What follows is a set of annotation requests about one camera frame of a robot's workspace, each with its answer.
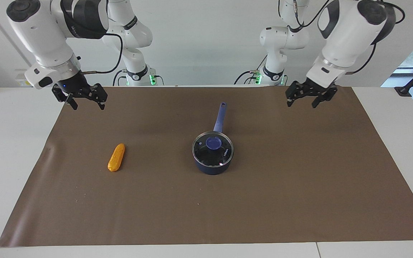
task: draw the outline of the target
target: green light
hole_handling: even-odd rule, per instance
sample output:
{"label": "green light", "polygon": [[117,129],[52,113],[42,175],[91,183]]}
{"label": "green light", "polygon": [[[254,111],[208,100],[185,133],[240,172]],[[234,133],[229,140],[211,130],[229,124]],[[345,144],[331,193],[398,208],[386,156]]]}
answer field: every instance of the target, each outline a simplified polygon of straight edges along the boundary
{"label": "green light", "polygon": [[287,76],[287,75],[283,75],[283,78],[281,79],[280,85],[286,86],[287,83],[288,83],[288,76]]}
{"label": "green light", "polygon": [[149,75],[149,78],[151,79],[151,85],[156,85],[157,81],[156,81],[156,79],[154,78],[154,76],[153,76],[153,75]]}
{"label": "green light", "polygon": [[262,75],[261,74],[259,74],[258,76],[257,76],[257,80],[256,80],[256,84],[261,84],[261,81],[262,81]]}

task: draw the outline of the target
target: cable connector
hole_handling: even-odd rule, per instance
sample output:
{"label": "cable connector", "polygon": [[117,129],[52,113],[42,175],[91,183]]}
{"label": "cable connector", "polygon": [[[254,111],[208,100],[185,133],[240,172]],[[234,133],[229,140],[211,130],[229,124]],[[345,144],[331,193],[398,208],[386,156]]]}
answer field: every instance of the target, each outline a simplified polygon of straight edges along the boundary
{"label": "cable connector", "polygon": [[122,70],[119,70],[118,72],[116,72],[116,75],[114,76],[114,79],[113,79],[113,86],[116,85],[116,80],[118,79],[118,76],[121,72],[128,73],[128,70],[127,69],[122,69]]}
{"label": "cable connector", "polygon": [[297,8],[297,1],[293,0],[293,7],[294,7],[294,14],[296,16],[296,18],[299,17],[299,9]]}
{"label": "cable connector", "polygon": [[154,75],[154,78],[160,78],[162,80],[162,85],[165,86],[165,82],[163,81],[162,76],[160,75]]}

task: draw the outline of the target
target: wall outlet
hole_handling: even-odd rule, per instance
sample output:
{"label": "wall outlet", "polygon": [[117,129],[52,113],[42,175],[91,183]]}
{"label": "wall outlet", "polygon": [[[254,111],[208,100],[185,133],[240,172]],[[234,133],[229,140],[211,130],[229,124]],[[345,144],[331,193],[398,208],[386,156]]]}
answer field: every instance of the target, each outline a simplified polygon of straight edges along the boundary
{"label": "wall outlet", "polygon": [[32,85],[28,82],[28,80],[25,78],[25,70],[17,70],[20,72],[16,77],[15,81],[20,87],[32,87]]}

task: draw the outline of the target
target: saucepan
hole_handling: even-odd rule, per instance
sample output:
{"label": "saucepan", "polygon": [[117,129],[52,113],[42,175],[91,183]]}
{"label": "saucepan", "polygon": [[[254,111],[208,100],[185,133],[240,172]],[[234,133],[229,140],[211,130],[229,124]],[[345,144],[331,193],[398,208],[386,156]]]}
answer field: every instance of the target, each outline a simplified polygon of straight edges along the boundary
{"label": "saucepan", "polygon": [[192,144],[197,167],[205,174],[219,175],[227,170],[234,156],[231,139],[223,134],[227,104],[221,103],[213,131],[200,134]]}

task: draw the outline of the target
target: yellow corn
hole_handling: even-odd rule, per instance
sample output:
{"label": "yellow corn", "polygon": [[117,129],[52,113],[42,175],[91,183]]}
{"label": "yellow corn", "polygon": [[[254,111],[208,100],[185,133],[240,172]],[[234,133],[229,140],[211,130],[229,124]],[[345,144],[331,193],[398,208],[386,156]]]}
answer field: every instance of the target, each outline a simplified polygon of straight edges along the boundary
{"label": "yellow corn", "polygon": [[125,145],[123,143],[119,144],[114,150],[113,155],[108,163],[108,169],[111,172],[116,172],[119,170],[122,164],[123,154],[125,153]]}

